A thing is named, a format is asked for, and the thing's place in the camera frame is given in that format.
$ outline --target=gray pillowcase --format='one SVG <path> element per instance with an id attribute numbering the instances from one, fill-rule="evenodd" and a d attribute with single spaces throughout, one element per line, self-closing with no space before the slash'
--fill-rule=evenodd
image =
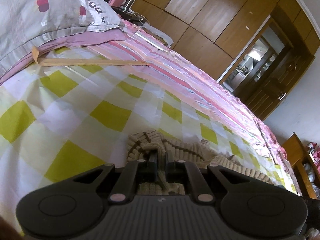
<path id="1" fill-rule="evenodd" d="M 33 46 L 122 22 L 103 0 L 0 0 L 0 76 Z"/>

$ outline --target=pink fabric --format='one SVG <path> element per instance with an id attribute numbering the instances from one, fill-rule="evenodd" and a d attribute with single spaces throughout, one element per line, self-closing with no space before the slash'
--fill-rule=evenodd
<path id="1" fill-rule="evenodd" d="M 320 147 L 316 147 L 315 152 L 312 154 L 315 159 L 315 165 L 320 173 Z"/>
<path id="2" fill-rule="evenodd" d="M 90 45 L 97 45 L 108 41 L 124 41 L 126 39 L 123 32 L 116 28 L 111 29 L 105 32 L 89 32 L 85 31 L 84 33 L 79 33 L 71 36 L 66 36 L 62 38 L 58 38 L 52 41 L 49 41 L 43 45 L 41 45 L 38 50 L 40 52 L 40 56 L 54 49 L 61 48 L 63 46 L 66 47 L 84 47 Z M 11 67 L 11 69 L 6 72 L 0 78 L 0 86 L 7 79 L 12 77 L 15 73 L 19 72 L 23 68 L 25 68 L 29 63 L 33 61 L 32 53 L 29 53 L 22 59 L 20 59 L 15 65 Z"/>
<path id="3" fill-rule="evenodd" d="M 242 102 L 224 90 L 215 80 L 189 61 L 148 34 L 161 51 L 135 32 L 139 27 L 126 21 L 126 41 L 111 41 L 90 48 L 110 59 L 145 60 L 150 66 L 133 66 L 133 74 L 148 79 L 217 120 L 248 141 L 256 152 L 273 159 L 284 170 L 290 169 L 283 161 L 285 151 L 274 135 Z"/>

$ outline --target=beige knit fabric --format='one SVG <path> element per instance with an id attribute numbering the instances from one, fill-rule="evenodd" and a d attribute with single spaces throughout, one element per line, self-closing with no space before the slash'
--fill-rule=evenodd
<path id="1" fill-rule="evenodd" d="M 138 194 L 185 194 L 182 184 L 167 183 L 165 181 L 165 152 L 171 154 L 174 160 L 190 161 L 196 163 L 199 168 L 206 168 L 208 164 L 215 162 L 228 169 L 271 183 L 271 180 L 265 174 L 235 164 L 211 150 L 209 145 L 210 143 L 207 140 L 202 140 L 200 143 L 183 143 L 173 138 L 166 138 L 158 131 L 145 131 L 129 135 L 127 161 L 148 159 L 150 150 L 157 149 L 158 151 L 158 181 L 155 183 L 140 184 Z"/>

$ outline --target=round pad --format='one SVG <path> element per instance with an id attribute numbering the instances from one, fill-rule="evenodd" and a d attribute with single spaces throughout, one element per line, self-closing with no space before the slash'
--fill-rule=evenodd
<path id="1" fill-rule="evenodd" d="M 273 196 L 255 196 L 249 199 L 248 208 L 257 215 L 273 217 L 284 210 L 284 203 Z"/>
<path id="2" fill-rule="evenodd" d="M 37 190 L 17 206 L 17 218 L 31 235 L 66 237 L 81 233 L 101 217 L 103 203 L 95 193 L 52 194 Z"/>
<path id="3" fill-rule="evenodd" d="M 39 209 L 42 213 L 53 217 L 65 216 L 75 208 L 76 201 L 72 197 L 65 195 L 46 197 L 39 204 Z"/>
<path id="4" fill-rule="evenodd" d="M 300 232 L 308 211 L 304 201 L 290 192 L 229 192 L 221 202 L 221 214 L 238 232 L 272 238 Z"/>

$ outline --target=pink blanket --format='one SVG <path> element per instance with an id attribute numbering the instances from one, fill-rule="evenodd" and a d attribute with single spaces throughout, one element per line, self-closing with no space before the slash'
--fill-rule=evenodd
<path id="1" fill-rule="evenodd" d="M 257 153 L 269 157 L 286 171 L 283 163 L 285 151 L 280 147 L 269 128 L 231 93 L 224 90 L 214 79 L 191 64 L 175 51 L 166 48 L 152 36 L 161 51 L 135 35 L 139 27 L 128 22 L 125 41 L 111 41 L 97 46 L 90 46 L 94 51 L 111 59 L 145 60 L 150 67 L 134 66 L 133 74 L 162 85 L 189 104 L 197 104 L 204 113 L 223 123 L 234 133 L 252 145 Z"/>

